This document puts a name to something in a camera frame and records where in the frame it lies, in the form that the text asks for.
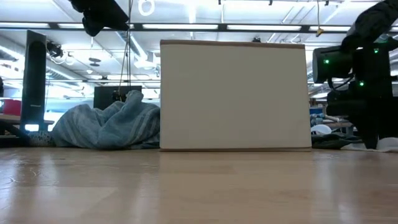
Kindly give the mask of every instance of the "black speaker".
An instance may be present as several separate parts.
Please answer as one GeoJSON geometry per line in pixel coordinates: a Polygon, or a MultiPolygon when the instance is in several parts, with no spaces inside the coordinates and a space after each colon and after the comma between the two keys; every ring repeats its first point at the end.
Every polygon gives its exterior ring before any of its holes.
{"type": "Polygon", "coordinates": [[[20,126],[22,130],[25,130],[27,124],[37,124],[39,130],[45,130],[46,41],[45,35],[27,31],[20,126]]]}

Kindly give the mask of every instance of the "led light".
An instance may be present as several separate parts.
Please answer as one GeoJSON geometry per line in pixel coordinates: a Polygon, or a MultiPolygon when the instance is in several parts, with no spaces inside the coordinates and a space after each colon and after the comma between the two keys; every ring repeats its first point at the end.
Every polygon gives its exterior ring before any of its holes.
{"type": "Polygon", "coordinates": [[[260,26],[260,25],[228,25],[229,30],[276,30],[298,31],[301,26],[260,26]]]}
{"type": "MultiPolygon", "coordinates": [[[[321,29],[324,31],[341,31],[341,32],[347,32],[349,30],[350,26],[321,26],[321,29]]],[[[318,27],[317,26],[311,26],[310,31],[317,31],[318,27]]]]}
{"type": "Polygon", "coordinates": [[[25,129],[28,131],[38,131],[39,125],[38,124],[27,124],[27,125],[25,125],[25,129]]]}
{"type": "Polygon", "coordinates": [[[49,28],[46,23],[38,22],[0,22],[0,27],[26,27],[26,28],[49,28]]]}
{"type": "Polygon", "coordinates": [[[58,24],[62,29],[84,29],[83,24],[58,24]]]}
{"type": "Polygon", "coordinates": [[[327,97],[328,93],[318,93],[316,95],[313,95],[312,98],[323,98],[323,97],[327,97]]]}
{"type": "Polygon", "coordinates": [[[144,29],[217,29],[213,24],[144,24],[144,29]]]}

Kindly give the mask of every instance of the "desk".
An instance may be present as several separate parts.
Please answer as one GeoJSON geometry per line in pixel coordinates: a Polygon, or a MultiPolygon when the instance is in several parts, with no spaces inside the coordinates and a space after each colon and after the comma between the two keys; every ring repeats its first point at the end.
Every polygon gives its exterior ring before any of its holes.
{"type": "MultiPolygon", "coordinates": [[[[9,124],[12,124],[12,125],[19,125],[21,123],[21,117],[15,116],[15,115],[0,114],[0,120],[7,122],[9,124]]],[[[54,121],[44,120],[44,125],[47,130],[49,128],[49,125],[51,125],[53,123],[54,123],[54,121]]],[[[0,135],[4,135],[4,129],[2,127],[0,127],[0,135]]]]}

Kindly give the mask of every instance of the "ceiling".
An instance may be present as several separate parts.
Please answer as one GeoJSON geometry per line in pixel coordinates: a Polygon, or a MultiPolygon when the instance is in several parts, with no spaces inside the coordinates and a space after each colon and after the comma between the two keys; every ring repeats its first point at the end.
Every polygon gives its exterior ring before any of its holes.
{"type": "MultiPolygon", "coordinates": [[[[318,5],[316,1],[222,1],[218,0],[154,0],[153,13],[143,16],[151,10],[150,1],[140,4],[134,0],[131,21],[139,23],[201,23],[201,24],[306,24],[317,25],[318,5]]],[[[116,0],[127,13],[128,0],[116,0]]],[[[322,25],[350,26],[356,17],[365,9],[378,1],[325,1],[319,2],[319,21],[322,25]]],[[[0,50],[10,50],[17,54],[24,54],[26,31],[18,29],[20,24],[15,22],[81,22],[82,14],[76,12],[68,0],[2,0],[0,7],[0,24],[6,24],[7,29],[0,28],[0,50]]],[[[92,98],[93,87],[98,85],[119,85],[121,78],[127,80],[126,63],[123,64],[125,40],[113,30],[103,30],[93,39],[82,29],[53,30],[41,29],[48,40],[62,45],[64,58],[48,60],[47,66],[53,73],[49,78],[68,79],[69,82],[52,82],[48,91],[49,98],[92,98]],[[99,67],[93,67],[88,59],[95,57],[101,60],[99,67]],[[73,80],[98,80],[107,77],[108,83],[82,83],[73,80]]],[[[162,39],[195,39],[217,41],[250,42],[254,37],[260,37],[262,42],[296,43],[306,45],[307,73],[312,72],[312,50],[316,47],[339,45],[344,34],[315,34],[278,33],[278,32],[184,32],[184,31],[137,31],[132,32],[132,39],[143,51],[154,53],[149,63],[132,62],[132,85],[143,85],[145,98],[158,98],[160,88],[160,40],[162,39]]],[[[16,63],[18,72],[11,71],[4,74],[3,79],[13,79],[7,87],[21,88],[23,63],[16,63]]],[[[314,86],[309,76],[309,92],[311,95],[327,90],[325,86],[314,86]]]]}

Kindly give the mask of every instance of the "wooden table surface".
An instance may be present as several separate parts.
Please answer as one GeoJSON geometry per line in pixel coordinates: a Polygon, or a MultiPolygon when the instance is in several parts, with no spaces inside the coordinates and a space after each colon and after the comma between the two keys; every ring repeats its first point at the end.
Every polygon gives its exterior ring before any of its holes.
{"type": "Polygon", "coordinates": [[[398,155],[0,150],[0,223],[398,223],[398,155]]]}
{"type": "MultiPolygon", "coordinates": [[[[9,121],[12,124],[19,124],[21,117],[16,115],[0,114],[0,119],[3,121],[9,121]]],[[[54,121],[44,121],[45,124],[53,124],[54,121]]]]}

